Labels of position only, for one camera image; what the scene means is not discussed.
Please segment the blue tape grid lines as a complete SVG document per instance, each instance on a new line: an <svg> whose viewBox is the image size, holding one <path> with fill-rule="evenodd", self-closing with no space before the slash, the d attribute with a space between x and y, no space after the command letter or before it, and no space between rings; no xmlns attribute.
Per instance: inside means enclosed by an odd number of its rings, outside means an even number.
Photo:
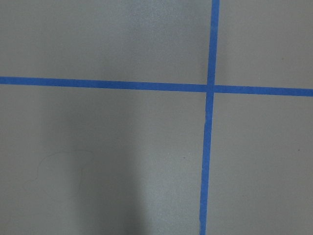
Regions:
<svg viewBox="0 0 313 235"><path fill-rule="evenodd" d="M215 74L218 49L219 12L220 12L220 1L218 0L212 1L206 84L179 84L179 83L160 83L160 82L108 81L108 80L35 78L35 77L13 77L13 76L2 76L0 78L0 83L2 85L204 93L205 123L203 131L203 151L201 163L201 190L200 190L200 211L199 211L199 221L200 221L199 233L201 235L204 235L206 234L207 226L207 207L209 198L209 173L210 173L210 155L212 143L214 95L216 93L279 95L279 96L299 96L299 97L311 97L313 95L312 89L303 89L303 88L217 85L215 83Z"/></svg>

